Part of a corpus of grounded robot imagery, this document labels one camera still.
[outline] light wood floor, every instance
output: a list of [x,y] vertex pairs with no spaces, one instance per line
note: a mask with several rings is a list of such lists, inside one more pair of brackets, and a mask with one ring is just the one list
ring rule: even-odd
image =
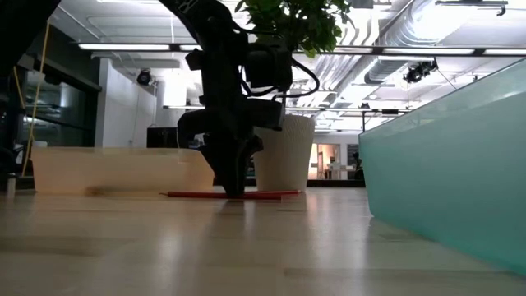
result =
[[1,296],[508,296],[526,279],[371,217],[363,189],[282,202],[0,201]]

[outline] ceiling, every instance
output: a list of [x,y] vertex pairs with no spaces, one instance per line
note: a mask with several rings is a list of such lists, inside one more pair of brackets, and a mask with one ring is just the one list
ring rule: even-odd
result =
[[[168,9],[151,0],[62,0],[60,7],[52,16],[52,24],[83,43],[187,43],[195,41],[182,23]],[[496,16],[499,7],[475,8],[457,30],[449,32],[437,45],[443,46],[524,46],[526,45],[526,1],[509,0],[504,16]],[[232,11],[238,1],[222,1]],[[345,38],[341,44],[370,45],[376,41],[382,28],[394,18],[409,0],[390,0],[391,6],[378,5],[375,10],[354,10],[350,17],[354,27],[345,27]],[[233,14],[234,20],[246,27],[248,15],[244,12]],[[162,76],[171,67],[187,70],[184,54],[181,53],[121,53],[112,54],[116,64],[123,66],[131,74],[144,65],[157,67],[159,62],[164,69],[156,70]],[[380,86],[357,86],[349,88],[349,75],[361,73],[359,56],[317,57],[314,59],[297,56],[301,63],[314,71],[321,79],[326,92],[294,101],[291,104],[305,107],[318,107],[332,104],[340,107],[357,108],[366,102],[372,108],[415,109],[438,99],[455,88],[466,86],[474,78],[482,78],[517,61],[517,58],[438,58],[439,72],[433,72],[421,82],[407,85],[403,80],[406,67],[391,74]],[[295,71],[294,88],[308,90],[313,86],[309,77]],[[193,73],[190,88],[200,84],[199,73]],[[360,131],[361,118],[342,117],[344,113],[323,112],[316,116],[319,128]],[[373,128],[392,118],[374,117],[367,119],[366,128]]]

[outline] white planter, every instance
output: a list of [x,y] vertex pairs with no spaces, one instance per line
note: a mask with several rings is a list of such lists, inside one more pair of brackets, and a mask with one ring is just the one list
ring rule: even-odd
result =
[[282,132],[256,129],[265,147],[254,154],[258,190],[305,191],[315,125],[314,119],[285,115]]

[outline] spotlight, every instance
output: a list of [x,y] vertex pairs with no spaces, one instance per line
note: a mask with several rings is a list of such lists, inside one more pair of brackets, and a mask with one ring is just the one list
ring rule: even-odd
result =
[[436,70],[438,70],[436,59],[432,62],[419,62],[418,64],[409,67],[409,72],[407,75],[404,75],[404,80],[408,83],[417,83],[422,78]]
[[151,69],[141,69],[137,76],[137,83],[141,86],[151,86],[155,83],[155,76],[151,74]]

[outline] teal glass partition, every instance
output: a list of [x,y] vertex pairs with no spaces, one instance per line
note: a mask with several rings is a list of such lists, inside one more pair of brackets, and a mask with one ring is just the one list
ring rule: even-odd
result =
[[526,62],[359,139],[376,218],[526,274]]

